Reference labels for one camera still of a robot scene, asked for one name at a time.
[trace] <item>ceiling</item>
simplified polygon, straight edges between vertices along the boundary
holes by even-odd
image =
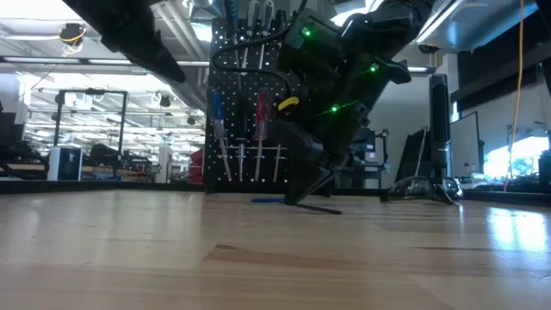
[[[519,0],[438,0],[433,16],[443,18],[423,44],[449,51],[473,50],[484,46],[520,20]],[[536,0],[524,0],[524,17],[537,11]]]
[[[161,32],[164,44],[176,60],[208,61],[210,54],[208,37],[212,35],[211,20],[223,15],[223,1],[216,0],[213,7],[205,9],[194,7],[189,1],[197,0],[169,2],[151,0],[155,3],[152,5],[152,10],[156,27]],[[238,3],[239,16],[243,18],[246,15],[248,1],[238,1]],[[351,0],[348,4],[362,6],[365,3],[364,0]],[[453,12],[450,12],[435,27],[432,35],[427,36],[421,43],[433,44],[449,50],[472,49],[485,44],[517,22],[515,16],[518,15],[518,0],[438,0],[434,8],[434,16],[438,17],[442,9],[448,8],[453,3],[456,3]],[[299,4],[298,0],[275,1],[276,9],[286,11],[297,9]],[[535,0],[526,0],[526,5],[527,15],[536,10]],[[310,0],[308,7],[318,11],[327,19],[335,16],[337,12],[328,0]],[[66,50],[66,46],[59,40],[58,33],[67,22],[84,24],[82,19],[61,0],[10,1],[9,6],[4,5],[0,10],[0,56],[60,57]],[[112,53],[102,45],[101,36],[93,28],[87,27],[87,29],[82,50],[68,57],[124,59],[123,55]],[[416,44],[411,44],[395,58],[395,60],[403,59],[407,59],[409,65],[428,65],[430,62],[430,57],[422,54]],[[128,130],[137,133],[125,135],[125,145],[142,152],[158,147],[159,141],[170,140],[176,149],[182,150],[184,156],[194,150],[198,141],[204,136],[205,115],[201,110],[206,110],[205,90],[208,69],[185,65],[183,70],[188,77],[185,84],[167,85],[149,72],[132,66],[57,65],[54,67],[40,64],[0,64],[0,72],[17,71],[27,79],[28,85],[34,85],[41,80],[34,87],[27,102],[31,110],[55,109],[53,98],[55,92],[60,89],[91,87],[127,90],[130,92],[129,110],[157,114],[129,115],[128,119],[131,122],[126,126]],[[164,108],[162,112],[171,113],[171,116],[158,116],[159,104],[156,96],[158,92],[170,96],[172,106]],[[109,98],[110,96],[105,96],[101,101],[94,101],[94,98],[81,98],[81,101],[92,102],[94,106],[105,111],[118,110],[121,107],[120,100],[117,102],[116,98]],[[50,138],[44,137],[43,132],[52,132],[49,127],[53,122],[51,116],[52,113],[47,112],[33,113],[33,118],[29,121],[32,129],[28,134],[43,139],[47,143]],[[113,120],[107,121],[108,116],[63,114],[63,124],[68,127],[75,128],[89,124],[96,126],[96,128],[82,127],[82,130],[64,134],[64,139],[72,141],[71,143],[84,144],[84,146],[105,141],[107,129],[99,127],[114,126]],[[197,121],[195,126],[188,125],[189,117]],[[170,129],[158,130],[159,125],[161,128]]]

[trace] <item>black pegboard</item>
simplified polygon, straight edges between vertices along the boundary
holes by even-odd
[[[245,38],[245,20],[239,21],[240,34],[239,38],[243,40]],[[259,38],[259,33],[255,34],[255,38]],[[228,40],[226,35],[226,20],[214,19],[213,20],[213,40],[211,43],[211,55],[223,47],[229,47],[232,42]],[[258,68],[260,61],[260,53],[262,48],[260,46],[249,48],[247,63],[248,68]],[[276,61],[279,51],[279,42],[270,42],[264,48],[263,57],[263,69],[275,71]],[[243,64],[243,57],[245,50],[239,50],[239,65]],[[235,59],[235,52],[224,53],[218,60],[223,65],[237,66]],[[260,177],[258,181],[255,181],[255,170],[257,165],[257,147],[258,142],[254,140],[254,133],[256,131],[256,110],[257,110],[257,95],[261,88],[268,87],[272,93],[272,96],[279,100],[285,100],[285,87],[283,81],[276,77],[266,76],[262,74],[248,73],[241,76],[243,85],[243,92],[247,99],[248,106],[248,134],[245,142],[245,161],[243,164],[243,182],[239,181],[239,160],[238,160],[238,144],[241,138],[237,136],[236,132],[236,101],[238,94],[238,73],[218,71],[211,65],[210,77],[208,84],[211,87],[216,88],[221,96],[223,112],[224,112],[224,126],[227,131],[226,145],[227,147],[227,159],[232,173],[232,180],[228,181],[226,176],[226,170],[224,167],[224,161],[221,157],[222,152],[220,150],[219,141],[213,136],[213,127],[210,119],[207,119],[207,137],[205,141],[205,164],[204,164],[204,176],[205,184],[211,190],[222,188],[236,188],[236,186],[243,186],[244,188],[250,188],[251,185],[255,187],[266,187],[270,189],[281,189],[283,191],[287,184],[287,175],[289,168],[289,160],[287,152],[284,148],[281,150],[281,159],[279,165],[279,173],[276,182],[274,183],[274,171],[276,168],[276,153],[277,144],[273,143],[269,139],[263,142],[263,158],[261,161]],[[292,91],[295,92],[296,88],[300,87],[298,79],[293,75],[288,75],[289,82]]]

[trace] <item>wood grain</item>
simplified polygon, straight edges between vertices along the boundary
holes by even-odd
[[[2,195],[0,308],[543,309],[551,302],[551,209],[306,201],[344,212],[329,215],[251,198]]]

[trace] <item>window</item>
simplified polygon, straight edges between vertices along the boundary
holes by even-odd
[[[529,137],[522,139],[512,147],[513,176],[527,176],[539,172],[542,152],[549,149],[547,137]],[[484,174],[489,177],[506,177],[509,170],[508,146],[489,152],[484,157]]]
[[[458,121],[460,119],[461,115],[459,114],[459,111],[457,111],[457,102],[454,102],[454,105],[453,105],[452,109],[453,109],[453,111],[452,111],[450,122]]]

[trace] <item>green led light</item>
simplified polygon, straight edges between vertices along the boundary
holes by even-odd
[[[372,73],[377,72],[377,70],[379,70],[379,65],[377,65],[377,64],[372,64],[372,65],[369,67],[369,71],[372,72]]]
[[[304,34],[304,36],[311,36],[312,35],[312,31],[310,31],[310,29],[304,27],[302,29],[302,34]]]

